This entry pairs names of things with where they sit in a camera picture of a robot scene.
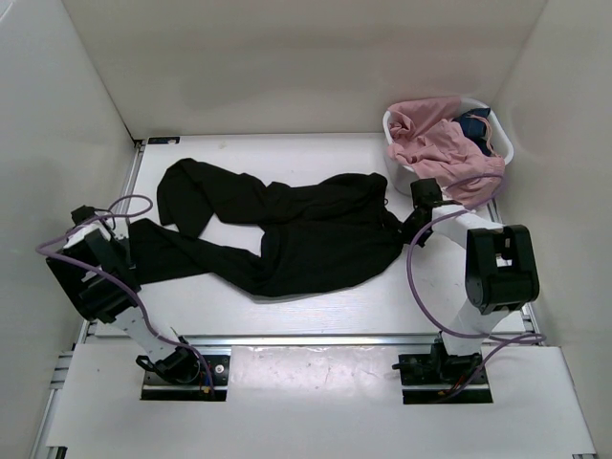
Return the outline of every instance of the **white wall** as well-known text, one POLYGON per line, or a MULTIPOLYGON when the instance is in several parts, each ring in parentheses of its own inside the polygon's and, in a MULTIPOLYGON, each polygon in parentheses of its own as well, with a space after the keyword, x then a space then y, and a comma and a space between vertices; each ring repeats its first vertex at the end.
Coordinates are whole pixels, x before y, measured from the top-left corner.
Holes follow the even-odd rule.
MULTIPOLYGON (((0 0, 3 5, 10 2, 0 0)), ((28 455, 79 319, 34 246, 117 197, 133 147, 60 0, 0 20, 0 457, 28 455)))
POLYGON ((135 138, 380 131, 492 100, 545 0, 64 0, 135 138))
POLYGON ((536 315, 563 349, 603 457, 612 457, 611 19, 609 0, 549 0, 494 103, 516 151, 502 211, 532 232, 536 315))

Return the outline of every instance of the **laundry basket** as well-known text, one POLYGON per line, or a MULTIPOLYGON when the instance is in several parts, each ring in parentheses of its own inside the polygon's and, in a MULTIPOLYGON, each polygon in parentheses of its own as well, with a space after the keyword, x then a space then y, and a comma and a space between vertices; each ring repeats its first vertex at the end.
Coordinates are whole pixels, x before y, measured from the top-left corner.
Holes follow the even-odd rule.
MULTIPOLYGON (((460 116, 461 114, 471 110, 472 108, 487 108, 488 105, 473 98, 461 98, 461 105, 455 114, 455 117, 460 116)), ((384 136, 386 137, 387 143, 390 145, 393 143, 391 139, 391 133, 389 132, 389 123, 392 121, 391 112, 384 112, 384 116, 382 117, 382 128, 384 129, 384 136)), ((514 148, 510 143, 508 136, 504 132, 497 116, 491 110, 489 114, 489 123, 492 128, 492 136, 491 142, 493 147, 495 148, 495 152, 504 159, 504 163, 509 164, 510 161, 513 160, 514 156, 514 148)), ((398 163, 392 158, 389 158, 389 155, 384 151, 384 162, 386 163, 386 168, 389 172, 389 178, 391 179, 391 183, 398 191, 402 194, 410 195, 410 184, 415 180, 418 180, 419 177, 414 172, 414 169, 409 165, 403 165, 398 163)))

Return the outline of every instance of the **black cloth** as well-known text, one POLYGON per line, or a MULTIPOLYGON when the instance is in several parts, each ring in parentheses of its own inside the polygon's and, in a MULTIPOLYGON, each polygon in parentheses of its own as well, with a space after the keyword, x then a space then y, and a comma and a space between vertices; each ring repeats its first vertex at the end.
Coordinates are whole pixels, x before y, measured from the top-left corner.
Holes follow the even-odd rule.
POLYGON ((351 287, 383 272, 405 243, 384 204, 379 174, 342 174, 318 185, 265 186, 191 159, 171 166, 157 190, 162 225, 129 226, 130 251, 143 284, 215 273, 252 295, 283 296, 351 287), (264 230, 261 256, 198 239, 213 214, 264 230))

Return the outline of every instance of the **purple cable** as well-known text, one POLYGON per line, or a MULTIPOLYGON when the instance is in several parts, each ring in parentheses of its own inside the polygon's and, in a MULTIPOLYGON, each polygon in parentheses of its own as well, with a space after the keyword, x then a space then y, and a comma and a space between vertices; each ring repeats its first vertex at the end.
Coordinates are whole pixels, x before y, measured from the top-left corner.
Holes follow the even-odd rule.
POLYGON ((406 258, 406 274, 407 274, 407 278, 408 278, 408 285, 410 286, 410 291, 412 292, 412 295, 414 296, 414 300, 416 301, 417 305, 419 306, 419 308, 421 309, 421 311, 423 312, 423 314, 427 317, 427 319, 433 323, 437 328, 439 328, 440 330, 442 330, 443 332, 447 333, 448 335, 451 335, 453 337, 457 337, 457 338, 464 338, 464 339, 492 339, 495 341, 500 341, 500 344, 495 347, 480 363, 480 365, 478 365, 476 367, 476 369, 472 372, 472 374, 470 375, 470 377, 456 390, 454 390, 453 392, 451 392, 449 395, 447 395, 446 397, 437 400, 436 404, 440 403, 440 402, 445 402, 448 399, 451 399, 452 397, 455 397, 457 395, 459 395, 461 392, 463 392, 465 390, 466 387, 468 387, 468 385, 470 385, 470 383, 474 380, 474 378, 476 378, 478 376, 478 374, 484 369, 485 364, 489 361, 489 359, 494 356, 497 352, 499 352, 501 349, 503 349, 504 347, 508 346, 509 344, 514 344, 514 343, 523 343, 523 344, 539 344, 541 342, 543 342, 544 340, 546 340, 546 337, 540 333, 536 333, 536 334, 524 334, 524 335, 520 335, 518 337, 514 337, 512 339, 503 339, 500 337, 495 337, 493 335, 488 335, 486 333, 479 333, 479 334, 467 334, 467 333, 459 333, 456 332, 454 330, 449 329, 446 325, 444 325, 443 323, 441 323, 436 317, 433 316, 433 314, 427 309, 427 306, 424 304, 423 300, 421 299, 421 297, 419 296, 419 293, 417 292, 417 288, 414 282, 414 275, 412 273, 412 255, 414 253, 414 249, 417 245, 417 242, 419 241, 419 239, 421 238, 421 236, 427 231, 429 230, 431 227, 433 227, 434 225, 436 225, 437 223, 440 223, 444 220, 447 220, 448 218, 455 218, 458 217, 460 215, 463 215, 465 213, 468 213, 470 210, 474 209, 474 208, 479 208, 480 206, 485 205, 486 203, 492 201, 493 199, 495 199, 499 193, 505 188, 505 181, 504 181, 504 177, 502 175, 497 175, 497 174, 482 174, 482 175, 477 175, 477 176, 473 176, 473 177, 468 177, 467 179, 463 179, 460 180, 458 182, 455 182, 454 184, 451 184, 447 187, 451 188, 453 186, 459 186, 462 184, 465 184, 467 182, 471 182, 472 180, 477 180, 477 179, 484 179, 484 178, 498 178, 500 179, 500 183, 497 186, 497 188, 493 191, 493 193, 491 194, 491 196, 489 196, 486 199, 483 199, 481 201, 479 201, 478 203, 470 206, 469 208, 465 208, 462 210, 457 210, 456 212, 450 213, 448 215, 444 215, 442 217, 438 217, 433 219, 431 222, 427 223, 424 227, 422 227, 417 233, 416 235, 412 238, 412 241, 410 241, 410 245, 408 247, 408 256, 406 258))
POLYGON ((155 327, 153 326, 153 324, 151 323, 151 320, 149 318, 149 314, 148 314, 148 312, 146 310, 146 307, 144 306, 144 303, 142 302, 142 300, 140 299, 140 297, 138 296, 138 294, 136 292, 134 292, 132 289, 129 288, 129 286, 127 286, 126 284, 121 282, 119 279, 114 277, 112 274, 109 274, 106 271, 101 270, 100 268, 97 268, 95 266, 89 265, 87 263, 83 263, 82 261, 79 261, 79 260, 76 260, 74 258, 71 258, 70 256, 62 255, 62 254, 56 253, 54 251, 47 250, 47 247, 49 247, 49 246, 51 246, 53 244, 56 244, 58 242, 65 241, 68 237, 72 236, 78 230, 80 230, 81 227, 83 227, 85 225, 89 225, 90 223, 94 223, 94 222, 98 222, 98 221, 102 221, 102 220, 107 220, 107 219, 113 218, 113 217, 114 218, 126 218, 126 219, 130 218, 130 217, 138 217, 140 215, 144 215, 150 209, 153 208, 153 201, 151 201, 151 199, 149 199, 147 196, 143 196, 141 194, 131 194, 131 195, 127 195, 127 196, 123 196, 122 198, 119 198, 117 201, 115 201, 109 207, 109 209, 112 209, 120 201, 123 201, 125 199, 131 199, 131 198, 144 199, 148 203, 148 207, 145 210, 141 210, 141 211, 136 212, 136 213, 111 213, 109 215, 98 215, 96 217, 90 218, 89 220, 86 220, 83 223, 81 223, 80 225, 78 225, 78 226, 74 227, 73 229, 69 230, 66 234, 62 234, 61 236, 57 236, 54 239, 51 239, 51 240, 49 240, 47 242, 43 242, 42 244, 38 245, 36 247, 36 252, 41 254, 41 255, 48 256, 50 258, 54 258, 54 259, 59 260, 59 261, 63 261, 63 262, 68 263, 70 265, 77 266, 77 267, 79 267, 79 268, 81 268, 83 270, 95 273, 95 274, 99 275, 100 277, 105 278, 109 282, 115 284, 117 287, 119 287, 124 292, 126 292, 130 296, 130 298, 132 298, 132 300, 134 301, 136 306, 138 306, 139 309, 141 310, 142 318, 144 319, 144 324, 146 325, 147 330, 153 336, 155 336, 155 338, 157 338, 161 342, 165 342, 166 344, 170 344, 172 346, 183 347, 183 348, 188 349, 191 352, 193 352, 193 354, 195 354, 195 356, 198 358, 198 361, 204 366, 204 369, 205 369, 206 374, 207 374, 208 381, 210 382, 210 391, 212 392, 212 394, 214 394, 214 387, 213 387, 213 384, 212 384, 212 373, 210 372, 210 367, 209 367, 206 359, 204 359, 204 356, 202 356, 200 351, 198 351, 194 346, 192 346, 190 344, 184 344, 184 343, 182 343, 180 341, 175 341, 173 339, 168 339, 168 338, 162 336, 160 334, 160 332, 158 332, 155 329, 155 327))

